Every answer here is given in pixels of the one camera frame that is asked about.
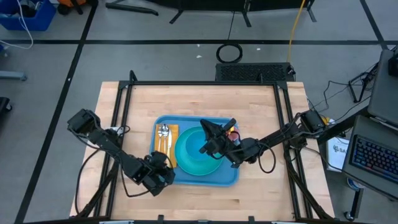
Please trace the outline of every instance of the wooden table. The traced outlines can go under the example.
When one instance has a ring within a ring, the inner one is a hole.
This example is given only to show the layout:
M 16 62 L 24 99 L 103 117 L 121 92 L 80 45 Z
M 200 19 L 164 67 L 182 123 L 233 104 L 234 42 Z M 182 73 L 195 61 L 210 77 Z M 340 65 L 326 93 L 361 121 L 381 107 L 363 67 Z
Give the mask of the wooden table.
M 293 114 L 308 110 L 303 83 L 288 83 Z M 95 113 L 101 126 L 111 123 L 118 82 L 104 82 Z M 280 92 L 284 120 L 287 121 L 283 94 Z M 120 109 L 118 121 L 123 109 Z M 123 150 L 136 157 L 149 152 L 155 120 L 165 114 L 193 116 L 234 117 L 239 123 L 242 138 L 263 138 L 279 129 L 275 96 L 271 86 L 144 86 L 136 85 L 127 117 L 131 131 L 125 135 Z M 316 141 L 308 146 L 318 150 Z M 275 171 L 261 172 L 258 163 L 244 163 L 239 180 L 232 187 L 205 187 L 196 185 L 171 185 L 153 197 L 146 194 L 127 198 L 120 175 L 116 186 L 112 219 L 156 220 L 248 220 L 255 216 L 261 220 L 294 220 L 282 145 L 273 147 L 277 157 Z M 86 149 L 85 158 L 93 150 Z M 322 161 L 318 154 L 302 150 L 303 167 L 309 191 L 325 211 L 334 216 Z M 86 165 L 80 181 L 79 208 L 90 200 L 98 188 L 104 154 L 97 153 Z M 261 157 L 265 169 L 272 166 L 272 156 L 266 152 Z M 145 191 L 132 181 L 126 181 L 130 194 Z M 301 216 L 305 217 L 301 191 L 297 188 Z M 108 192 L 104 195 L 101 214 L 104 214 Z

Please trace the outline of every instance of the knife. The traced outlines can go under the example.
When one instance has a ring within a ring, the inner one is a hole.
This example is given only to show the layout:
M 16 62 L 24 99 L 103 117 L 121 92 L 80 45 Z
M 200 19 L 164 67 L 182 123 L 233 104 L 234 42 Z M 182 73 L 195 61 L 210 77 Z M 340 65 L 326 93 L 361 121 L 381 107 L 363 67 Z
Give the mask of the knife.
M 171 158 L 170 158 L 170 150 L 171 150 L 171 148 L 172 148 L 172 141 L 173 139 L 172 139 L 172 130 L 171 130 L 171 128 L 169 128 L 169 136 L 168 136 L 168 138 L 167 138 L 167 157 L 171 160 Z

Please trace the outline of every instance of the teal bowl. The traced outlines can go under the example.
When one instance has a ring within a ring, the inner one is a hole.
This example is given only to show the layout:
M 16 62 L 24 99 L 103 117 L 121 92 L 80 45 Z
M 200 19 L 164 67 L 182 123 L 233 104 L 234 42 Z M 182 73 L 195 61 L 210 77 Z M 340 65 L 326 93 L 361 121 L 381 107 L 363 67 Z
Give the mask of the teal bowl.
M 188 174 L 198 176 L 217 170 L 223 159 L 213 159 L 208 154 L 200 153 L 199 150 L 205 143 L 205 132 L 201 126 L 184 131 L 178 137 L 174 148 L 178 166 Z

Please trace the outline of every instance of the blue tray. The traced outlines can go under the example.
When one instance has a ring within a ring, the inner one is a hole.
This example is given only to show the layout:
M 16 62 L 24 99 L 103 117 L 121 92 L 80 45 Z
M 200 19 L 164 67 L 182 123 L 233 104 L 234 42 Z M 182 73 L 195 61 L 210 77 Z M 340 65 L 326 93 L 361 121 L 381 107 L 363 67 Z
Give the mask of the blue tray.
M 178 134 L 183 133 L 185 130 L 201 126 L 200 120 L 207 119 L 216 124 L 225 125 L 230 118 L 212 118 L 212 117 L 198 117 L 198 116 L 179 116 L 179 115 L 164 115 L 155 121 L 154 129 L 152 132 L 152 141 L 150 142 L 150 151 L 154 151 L 155 134 L 157 134 L 156 124 L 177 124 Z M 227 159 L 223 159 L 221 165 L 217 170 L 211 174 L 204 176 L 195 176 L 183 171 L 177 164 L 177 168 L 174 169 L 175 184 L 191 184 L 191 185 L 209 185 L 217 187 L 229 187 L 235 184 L 239 179 L 239 169 L 231 168 L 231 162 Z

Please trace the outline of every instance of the floor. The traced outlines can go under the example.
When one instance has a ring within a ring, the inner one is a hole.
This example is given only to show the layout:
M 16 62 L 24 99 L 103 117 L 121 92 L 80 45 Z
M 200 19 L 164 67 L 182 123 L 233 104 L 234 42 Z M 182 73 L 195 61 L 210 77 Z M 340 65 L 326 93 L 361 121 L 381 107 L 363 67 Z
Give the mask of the floor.
M 68 218 L 85 147 L 67 132 L 66 122 L 81 108 L 95 108 L 101 82 L 126 80 L 131 69 L 139 80 L 214 80 L 215 52 L 230 27 L 230 39 L 254 40 L 241 45 L 241 62 L 284 62 L 298 11 L 250 12 L 252 28 L 238 13 L 231 26 L 231 12 L 184 12 L 171 25 L 175 9 L 145 1 L 127 4 L 150 7 L 160 15 L 107 9 L 101 0 L 96 9 L 86 6 L 81 16 L 57 14 L 47 32 L 32 32 L 36 44 L 30 50 L 9 48 L 9 56 L 0 59 L 0 70 L 28 76 L 24 82 L 0 80 L 0 96 L 10 98 L 14 107 L 0 129 L 0 223 L 16 220 L 37 158 L 47 150 L 24 221 Z M 328 80 L 347 83 L 378 61 L 382 47 L 398 44 L 397 6 L 396 0 L 316 0 L 312 10 L 317 22 L 303 11 L 295 32 L 301 42 L 292 47 L 292 65 L 312 103 L 323 100 Z M 29 43 L 25 32 L 2 27 L 0 38 Z M 237 55 L 233 49 L 226 51 L 225 60 Z M 343 88 L 331 84 L 327 95 Z M 354 106 L 347 89 L 328 103 L 322 114 L 331 118 Z M 324 108 L 324 103 L 317 106 Z M 354 192 L 341 174 L 325 173 L 336 217 L 344 220 Z M 357 221 L 397 223 L 396 211 L 398 203 L 366 190 Z

